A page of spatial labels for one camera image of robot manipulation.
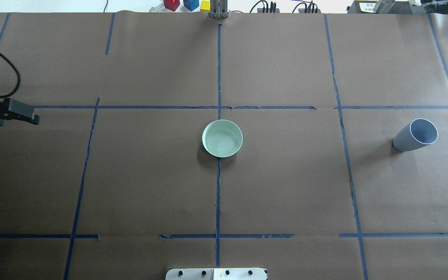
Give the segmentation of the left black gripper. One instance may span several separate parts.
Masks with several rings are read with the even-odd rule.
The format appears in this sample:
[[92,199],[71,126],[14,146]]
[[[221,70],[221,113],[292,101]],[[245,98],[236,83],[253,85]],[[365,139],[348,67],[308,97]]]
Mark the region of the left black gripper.
[[13,98],[6,98],[0,101],[0,126],[3,126],[6,120],[19,120],[33,125],[39,125],[40,117],[35,114],[35,107],[27,105]]

